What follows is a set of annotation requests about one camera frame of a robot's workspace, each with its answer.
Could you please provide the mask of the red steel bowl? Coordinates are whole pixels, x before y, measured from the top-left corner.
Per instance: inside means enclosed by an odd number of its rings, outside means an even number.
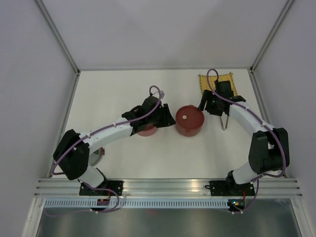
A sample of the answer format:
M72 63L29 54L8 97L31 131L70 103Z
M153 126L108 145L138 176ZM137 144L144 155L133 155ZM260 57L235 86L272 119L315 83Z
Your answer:
M176 118L176 130L185 137L196 136L204 124L204 117L179 116Z
M147 125L146 128L143 131L138 132L139 136L142 137L148 137L151 136L153 134L155 134L157 132L158 128L155 127L154 125Z

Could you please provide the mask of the metal tongs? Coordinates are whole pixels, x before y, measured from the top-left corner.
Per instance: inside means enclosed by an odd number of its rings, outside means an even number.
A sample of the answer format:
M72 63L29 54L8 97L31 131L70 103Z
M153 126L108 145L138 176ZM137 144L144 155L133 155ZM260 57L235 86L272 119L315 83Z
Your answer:
M219 117L222 131L225 131L228 128L229 118L230 117L226 114L223 114L222 116Z

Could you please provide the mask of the red lid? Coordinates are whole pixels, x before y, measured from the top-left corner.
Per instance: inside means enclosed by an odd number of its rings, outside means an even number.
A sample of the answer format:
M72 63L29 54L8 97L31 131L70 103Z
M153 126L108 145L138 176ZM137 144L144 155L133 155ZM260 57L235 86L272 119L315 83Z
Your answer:
M197 107L186 105L176 113L176 126L180 129L197 130L204 124L204 115Z

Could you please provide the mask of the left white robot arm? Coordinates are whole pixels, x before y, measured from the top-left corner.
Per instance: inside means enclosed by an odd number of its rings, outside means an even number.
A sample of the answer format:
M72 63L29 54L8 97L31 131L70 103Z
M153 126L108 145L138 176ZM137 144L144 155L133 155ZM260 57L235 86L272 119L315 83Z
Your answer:
M118 139L142 132L150 125L162 128L175 123L168 105L149 96L142 105L123 113L114 123L94 132L77 133L73 129L68 130L57 145L53 159L69 180L79 180L101 196L107 192L108 180L98 168L89 163L94 152Z

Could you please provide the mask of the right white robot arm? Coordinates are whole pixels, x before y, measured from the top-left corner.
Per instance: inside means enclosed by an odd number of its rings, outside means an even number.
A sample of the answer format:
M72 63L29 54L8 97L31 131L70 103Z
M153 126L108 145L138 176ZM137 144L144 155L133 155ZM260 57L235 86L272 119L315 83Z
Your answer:
M239 196L242 191L254 195L253 181L272 176L280 171L283 176L290 164L288 132L262 120L250 108L246 100L235 96L229 81L216 81L215 90L205 89L199 104L200 111L221 117L233 118L251 137L248 161L228 173L224 192Z

